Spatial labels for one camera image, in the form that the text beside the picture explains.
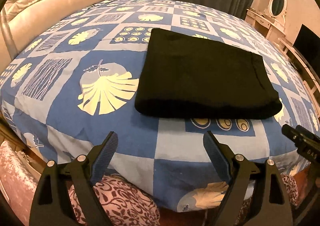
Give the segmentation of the blue patterned bed cover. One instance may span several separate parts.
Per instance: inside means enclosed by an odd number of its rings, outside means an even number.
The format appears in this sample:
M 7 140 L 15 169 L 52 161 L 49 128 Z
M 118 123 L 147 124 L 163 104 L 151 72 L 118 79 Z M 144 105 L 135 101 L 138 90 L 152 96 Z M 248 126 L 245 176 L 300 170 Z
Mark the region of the blue patterned bed cover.
M 202 138 L 294 176 L 284 125 L 319 134 L 298 73 L 244 20 L 192 3 L 106 0 L 46 28 L 1 74 L 1 112 L 45 160 L 70 162 L 111 131 L 110 168 L 178 211 L 220 204 L 226 177 Z

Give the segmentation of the oval vanity mirror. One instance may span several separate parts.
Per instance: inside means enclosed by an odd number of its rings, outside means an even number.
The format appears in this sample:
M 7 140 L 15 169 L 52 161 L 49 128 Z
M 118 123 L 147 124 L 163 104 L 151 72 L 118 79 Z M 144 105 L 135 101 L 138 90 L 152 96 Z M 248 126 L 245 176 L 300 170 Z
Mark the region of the oval vanity mirror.
M 287 0 L 270 0 L 268 11 L 272 17 L 280 17 L 285 15 L 287 8 Z

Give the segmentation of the cream dressing table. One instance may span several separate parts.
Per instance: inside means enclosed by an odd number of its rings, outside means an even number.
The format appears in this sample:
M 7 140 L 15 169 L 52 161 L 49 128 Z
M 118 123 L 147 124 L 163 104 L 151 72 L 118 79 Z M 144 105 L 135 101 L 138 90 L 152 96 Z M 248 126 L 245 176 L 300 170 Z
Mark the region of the cream dressing table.
M 284 26 L 264 13 L 249 8 L 247 9 L 245 21 L 271 42 L 278 43 L 279 39 L 286 37 Z

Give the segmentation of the black pants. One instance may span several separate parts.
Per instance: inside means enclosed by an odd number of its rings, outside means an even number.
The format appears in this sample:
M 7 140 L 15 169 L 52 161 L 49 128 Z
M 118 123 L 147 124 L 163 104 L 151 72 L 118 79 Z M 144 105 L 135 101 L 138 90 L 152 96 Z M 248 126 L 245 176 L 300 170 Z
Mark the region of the black pants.
M 282 108 L 255 53 L 220 41 L 151 31 L 135 109 L 155 118 L 267 119 Z

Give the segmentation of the black television screen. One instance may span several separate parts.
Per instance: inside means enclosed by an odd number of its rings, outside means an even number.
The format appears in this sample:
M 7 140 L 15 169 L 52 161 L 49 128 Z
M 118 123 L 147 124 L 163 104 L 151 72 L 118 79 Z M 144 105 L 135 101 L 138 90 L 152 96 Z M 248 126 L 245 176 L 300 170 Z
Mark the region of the black television screen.
M 307 61 L 316 60 L 319 57 L 319 37 L 304 24 L 293 43 L 293 47 L 304 56 Z

